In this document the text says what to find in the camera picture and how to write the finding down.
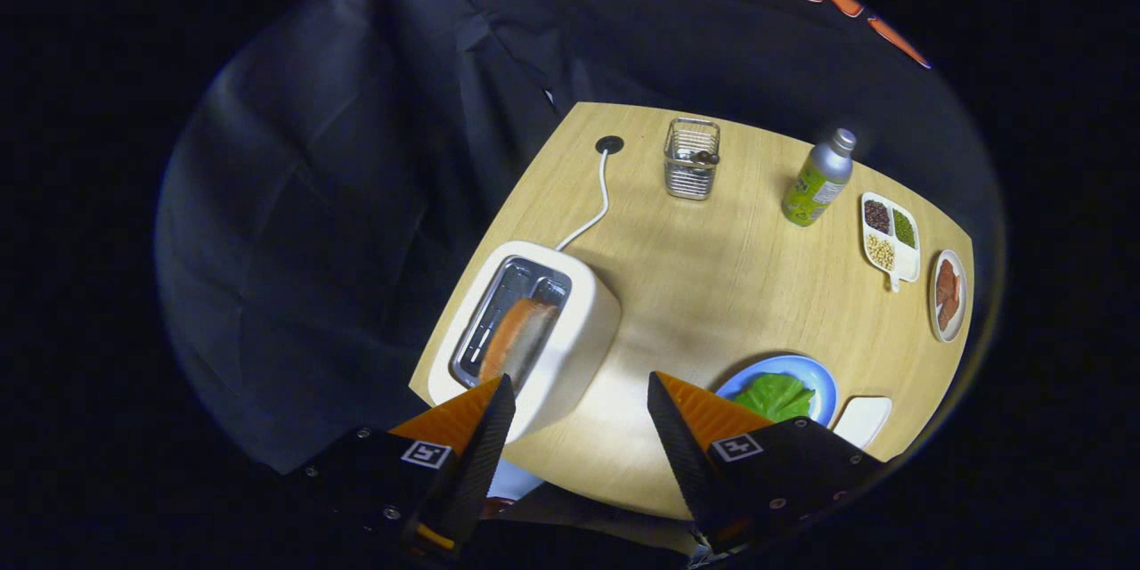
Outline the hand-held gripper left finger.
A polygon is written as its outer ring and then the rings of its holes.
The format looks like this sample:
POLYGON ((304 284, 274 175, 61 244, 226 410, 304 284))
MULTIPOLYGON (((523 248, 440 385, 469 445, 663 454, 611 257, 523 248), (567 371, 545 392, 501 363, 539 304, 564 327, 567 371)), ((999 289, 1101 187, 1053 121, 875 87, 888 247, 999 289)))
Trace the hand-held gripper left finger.
POLYGON ((398 427, 350 429, 298 469, 298 502, 378 557, 461 557, 514 415, 504 374, 398 427))

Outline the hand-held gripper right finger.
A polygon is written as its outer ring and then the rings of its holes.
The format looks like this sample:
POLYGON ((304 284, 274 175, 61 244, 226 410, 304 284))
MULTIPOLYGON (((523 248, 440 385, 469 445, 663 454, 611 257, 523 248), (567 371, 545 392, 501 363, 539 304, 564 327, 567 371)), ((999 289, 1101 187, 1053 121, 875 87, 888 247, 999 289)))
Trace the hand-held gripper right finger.
POLYGON ((764 420, 662 370, 648 413, 681 497, 712 553, 801 534, 883 480, 883 461, 809 417, 764 420))

